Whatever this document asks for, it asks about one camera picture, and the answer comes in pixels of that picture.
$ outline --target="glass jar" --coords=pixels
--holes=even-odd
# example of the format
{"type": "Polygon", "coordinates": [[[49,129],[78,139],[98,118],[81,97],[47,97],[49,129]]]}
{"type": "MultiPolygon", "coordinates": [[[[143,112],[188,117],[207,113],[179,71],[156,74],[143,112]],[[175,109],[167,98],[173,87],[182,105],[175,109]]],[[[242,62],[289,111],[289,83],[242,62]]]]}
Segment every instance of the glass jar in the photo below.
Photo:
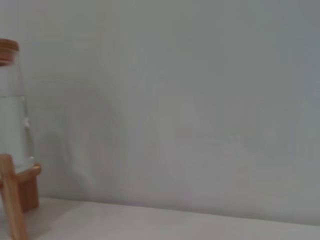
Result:
{"type": "Polygon", "coordinates": [[[12,156],[15,172],[34,164],[24,85],[19,65],[19,45],[0,38],[0,154],[12,156]]]}

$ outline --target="white wall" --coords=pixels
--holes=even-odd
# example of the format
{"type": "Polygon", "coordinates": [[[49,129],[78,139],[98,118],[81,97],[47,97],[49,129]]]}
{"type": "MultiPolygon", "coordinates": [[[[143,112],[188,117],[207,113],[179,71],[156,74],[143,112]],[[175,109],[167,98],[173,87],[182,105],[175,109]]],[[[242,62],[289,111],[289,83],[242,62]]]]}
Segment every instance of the white wall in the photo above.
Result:
{"type": "Polygon", "coordinates": [[[42,195],[320,225],[319,8],[18,0],[42,195]]]}

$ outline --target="wooden frame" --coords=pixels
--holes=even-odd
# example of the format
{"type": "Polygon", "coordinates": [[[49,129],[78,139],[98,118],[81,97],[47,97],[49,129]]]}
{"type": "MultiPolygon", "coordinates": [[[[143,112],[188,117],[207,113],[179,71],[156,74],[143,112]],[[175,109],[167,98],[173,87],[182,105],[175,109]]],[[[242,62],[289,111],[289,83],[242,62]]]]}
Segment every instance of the wooden frame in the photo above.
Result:
{"type": "Polygon", "coordinates": [[[13,240],[28,240],[24,213],[39,206],[40,164],[16,174],[11,155],[0,154],[0,191],[13,240]]]}

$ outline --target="wooden lid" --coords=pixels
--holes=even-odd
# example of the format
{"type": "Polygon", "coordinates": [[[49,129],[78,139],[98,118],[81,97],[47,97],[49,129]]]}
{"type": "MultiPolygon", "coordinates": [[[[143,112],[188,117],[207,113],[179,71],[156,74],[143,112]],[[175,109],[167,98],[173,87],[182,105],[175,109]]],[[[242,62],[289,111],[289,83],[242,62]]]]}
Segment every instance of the wooden lid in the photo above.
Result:
{"type": "Polygon", "coordinates": [[[13,40],[0,38],[0,49],[19,51],[19,44],[13,40]]]}

